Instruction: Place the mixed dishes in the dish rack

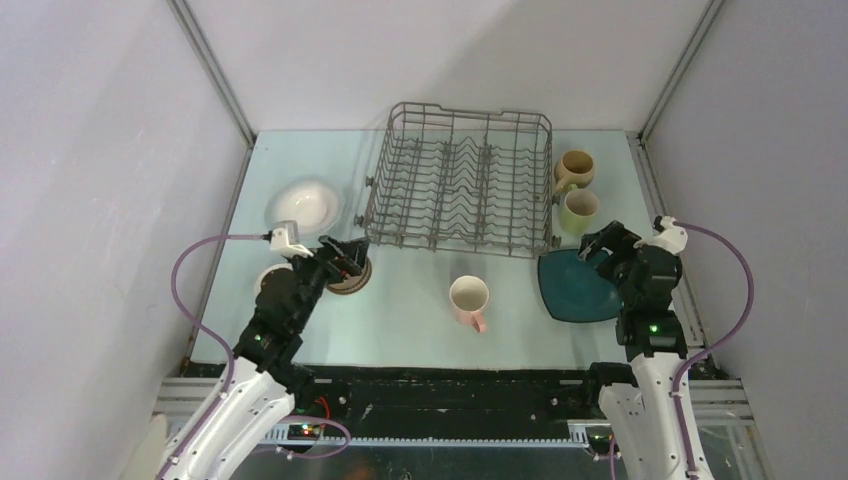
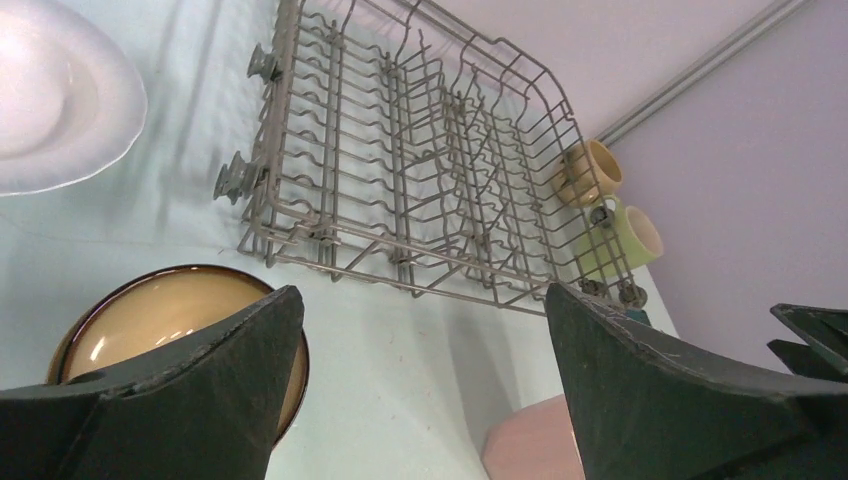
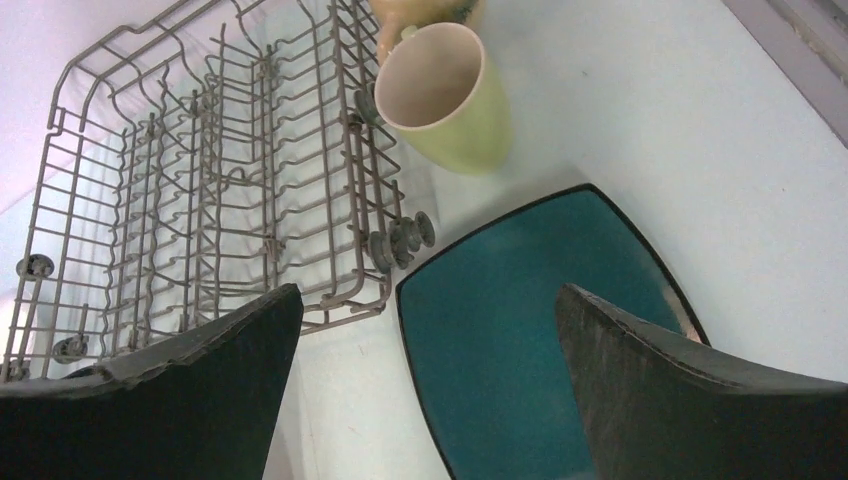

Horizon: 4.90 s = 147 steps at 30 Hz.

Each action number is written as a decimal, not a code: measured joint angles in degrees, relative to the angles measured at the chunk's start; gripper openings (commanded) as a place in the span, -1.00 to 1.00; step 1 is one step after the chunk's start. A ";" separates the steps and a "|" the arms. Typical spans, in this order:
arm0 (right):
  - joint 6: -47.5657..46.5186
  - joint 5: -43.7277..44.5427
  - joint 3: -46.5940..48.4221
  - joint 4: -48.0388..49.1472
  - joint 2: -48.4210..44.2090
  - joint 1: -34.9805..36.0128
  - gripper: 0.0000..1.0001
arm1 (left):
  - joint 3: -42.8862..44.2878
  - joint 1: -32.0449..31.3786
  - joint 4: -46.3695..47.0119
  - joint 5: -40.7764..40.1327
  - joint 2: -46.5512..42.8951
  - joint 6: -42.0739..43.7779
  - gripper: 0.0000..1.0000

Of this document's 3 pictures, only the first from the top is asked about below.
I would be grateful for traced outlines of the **teal square plate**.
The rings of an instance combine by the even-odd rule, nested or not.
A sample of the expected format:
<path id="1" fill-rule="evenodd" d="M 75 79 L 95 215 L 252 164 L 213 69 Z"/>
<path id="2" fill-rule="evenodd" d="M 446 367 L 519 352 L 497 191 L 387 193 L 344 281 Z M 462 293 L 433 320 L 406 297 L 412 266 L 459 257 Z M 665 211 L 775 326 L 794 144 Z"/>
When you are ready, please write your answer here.
<path id="1" fill-rule="evenodd" d="M 540 256 L 537 280 L 542 302 L 556 321 L 589 324 L 615 319 L 621 308 L 616 287 L 601 278 L 595 268 L 609 257 L 601 251 L 588 261 L 577 249 Z"/>

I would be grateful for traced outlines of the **pink ceramic mug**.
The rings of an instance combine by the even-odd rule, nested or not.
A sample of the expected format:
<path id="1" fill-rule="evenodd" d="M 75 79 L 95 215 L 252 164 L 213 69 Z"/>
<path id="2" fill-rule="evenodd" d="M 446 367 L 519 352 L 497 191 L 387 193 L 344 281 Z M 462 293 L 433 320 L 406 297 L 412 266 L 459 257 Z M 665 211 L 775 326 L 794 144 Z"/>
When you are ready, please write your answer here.
<path id="1" fill-rule="evenodd" d="M 487 284 L 476 276 L 460 276 L 449 289 L 449 300 L 455 320 L 460 324 L 471 326 L 478 333 L 485 333 L 488 328 L 484 319 L 484 310 L 489 299 L 490 292 Z"/>

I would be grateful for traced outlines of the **brown patterned bowl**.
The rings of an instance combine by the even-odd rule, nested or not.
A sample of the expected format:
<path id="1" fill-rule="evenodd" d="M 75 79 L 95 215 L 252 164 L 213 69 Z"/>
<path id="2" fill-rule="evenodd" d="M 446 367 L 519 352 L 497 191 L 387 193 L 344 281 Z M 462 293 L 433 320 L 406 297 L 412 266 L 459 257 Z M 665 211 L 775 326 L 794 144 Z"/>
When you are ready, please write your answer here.
<path id="1" fill-rule="evenodd" d="M 360 275 L 351 276 L 339 283 L 328 284 L 326 286 L 326 289 L 336 295 L 354 294 L 364 288 L 365 285 L 369 282 L 372 276 L 372 270 L 373 266 L 371 259 L 367 258 L 365 267 L 363 268 L 362 273 Z"/>

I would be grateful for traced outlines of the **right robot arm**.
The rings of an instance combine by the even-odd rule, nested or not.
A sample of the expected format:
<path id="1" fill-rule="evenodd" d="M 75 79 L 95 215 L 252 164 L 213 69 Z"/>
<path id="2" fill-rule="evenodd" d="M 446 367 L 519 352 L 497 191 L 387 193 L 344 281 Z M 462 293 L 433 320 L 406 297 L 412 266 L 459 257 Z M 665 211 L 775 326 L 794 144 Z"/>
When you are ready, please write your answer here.
<path id="1" fill-rule="evenodd" d="M 588 414 L 609 421 L 609 455 L 623 459 L 629 478 L 710 479 L 691 402 L 687 342 L 671 307 L 688 237 L 669 217 L 658 228 L 643 239 L 612 221 L 581 238 L 580 260 L 607 255 L 595 271 L 617 291 L 616 340 L 627 357 L 593 364 L 581 402 Z"/>

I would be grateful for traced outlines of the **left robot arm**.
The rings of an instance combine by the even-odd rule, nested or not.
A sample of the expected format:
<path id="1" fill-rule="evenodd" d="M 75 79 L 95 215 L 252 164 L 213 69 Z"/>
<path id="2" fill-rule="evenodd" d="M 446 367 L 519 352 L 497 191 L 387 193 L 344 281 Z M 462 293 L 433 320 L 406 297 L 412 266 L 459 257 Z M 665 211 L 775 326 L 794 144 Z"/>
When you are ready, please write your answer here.
<path id="1" fill-rule="evenodd" d="M 240 241 L 265 241 L 284 263 L 258 278 L 254 311 L 234 346 L 188 319 L 224 349 L 226 366 L 213 389 L 165 447 L 158 479 L 228 479 L 278 422 L 312 411 L 314 374 L 294 362 L 301 337 L 328 285 L 364 272 L 370 241 L 340 241 L 328 235 L 318 246 L 300 244 L 278 227 L 240 234 Z"/>

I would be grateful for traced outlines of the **white ceramic plate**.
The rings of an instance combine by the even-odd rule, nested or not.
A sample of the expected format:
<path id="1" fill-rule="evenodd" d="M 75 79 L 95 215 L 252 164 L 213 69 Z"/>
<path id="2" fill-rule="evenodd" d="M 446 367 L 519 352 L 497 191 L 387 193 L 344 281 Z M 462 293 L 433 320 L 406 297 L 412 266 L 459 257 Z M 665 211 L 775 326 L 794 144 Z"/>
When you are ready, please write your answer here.
<path id="1" fill-rule="evenodd" d="M 294 221 L 301 235 L 318 235 L 336 224 L 342 207 L 342 196 L 333 185 L 317 178 L 304 178 L 271 197 L 264 220 L 268 229 Z"/>

